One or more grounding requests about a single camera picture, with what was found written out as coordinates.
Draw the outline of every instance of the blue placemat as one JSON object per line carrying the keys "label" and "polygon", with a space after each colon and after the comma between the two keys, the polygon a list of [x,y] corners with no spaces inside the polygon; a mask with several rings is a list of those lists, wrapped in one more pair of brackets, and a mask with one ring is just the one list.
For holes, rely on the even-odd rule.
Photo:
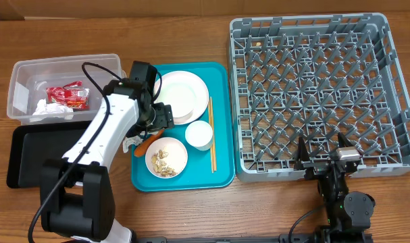
{"label": "blue placemat", "polygon": [[[188,124],[178,125],[171,130],[166,130],[163,133],[163,137],[176,138],[185,145],[188,151],[188,162],[184,171],[171,179],[157,178],[147,169],[145,156],[136,158],[133,155],[131,166],[132,183],[143,192],[221,188],[228,186],[232,182],[235,172],[232,120],[226,69],[216,62],[156,65],[156,68],[161,75],[173,71],[192,72],[206,83],[209,96],[213,100],[217,171],[211,172],[210,151],[199,151],[186,142],[185,129]],[[199,120],[209,121],[207,110]]]}

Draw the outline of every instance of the red snack package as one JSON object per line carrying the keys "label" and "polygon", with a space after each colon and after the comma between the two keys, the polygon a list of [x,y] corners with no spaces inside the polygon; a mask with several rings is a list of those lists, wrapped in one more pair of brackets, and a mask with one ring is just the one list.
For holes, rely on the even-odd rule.
{"label": "red snack package", "polygon": [[82,87],[82,81],[75,81],[64,87],[47,88],[50,103],[60,103],[73,109],[89,109],[89,89]]}

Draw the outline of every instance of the dish rack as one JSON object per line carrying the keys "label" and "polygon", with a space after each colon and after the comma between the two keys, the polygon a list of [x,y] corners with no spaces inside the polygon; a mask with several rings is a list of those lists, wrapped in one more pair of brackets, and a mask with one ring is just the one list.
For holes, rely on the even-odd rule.
{"label": "dish rack", "polygon": [[362,154],[352,177],[410,171],[410,100],[380,13],[239,18],[230,23],[236,172],[297,180],[297,139],[328,159],[342,132]]}

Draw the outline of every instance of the gray plastic crate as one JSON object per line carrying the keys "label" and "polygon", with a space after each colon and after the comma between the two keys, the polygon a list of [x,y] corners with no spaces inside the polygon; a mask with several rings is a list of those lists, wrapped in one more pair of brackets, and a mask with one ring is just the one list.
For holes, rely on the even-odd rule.
{"label": "gray plastic crate", "polygon": [[410,100],[380,13],[242,18],[230,23],[236,172],[297,180],[297,138],[328,158],[343,132],[362,153],[352,177],[410,171]]}

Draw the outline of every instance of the wooden table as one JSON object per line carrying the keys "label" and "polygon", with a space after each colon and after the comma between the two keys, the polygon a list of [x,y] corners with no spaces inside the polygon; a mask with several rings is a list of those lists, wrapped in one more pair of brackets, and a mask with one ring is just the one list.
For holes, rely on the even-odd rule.
{"label": "wooden table", "polygon": [[[385,13],[390,22],[410,95],[410,12]],[[229,22],[210,18],[122,18],[0,22],[0,242],[27,242],[39,189],[12,190],[5,177],[11,135],[20,125],[6,116],[7,90],[15,62],[27,59],[117,53],[124,70],[133,60],[153,64],[217,61],[227,66]],[[316,182],[242,183],[227,188],[142,193],[130,181],[130,154],[118,151],[110,171],[116,218],[139,236],[169,238],[277,236],[318,206]],[[372,195],[375,242],[410,242],[410,173],[397,178],[353,179],[352,191]],[[304,220],[296,232],[312,232],[324,213]],[[37,242],[61,242],[43,232]]]}

